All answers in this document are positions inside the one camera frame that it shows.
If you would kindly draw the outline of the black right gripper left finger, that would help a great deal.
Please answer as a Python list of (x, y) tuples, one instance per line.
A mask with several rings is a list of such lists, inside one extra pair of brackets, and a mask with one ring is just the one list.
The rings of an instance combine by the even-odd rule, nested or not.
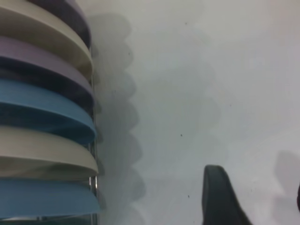
[(206, 165), (203, 174), (202, 215), (204, 225), (250, 225), (225, 169)]

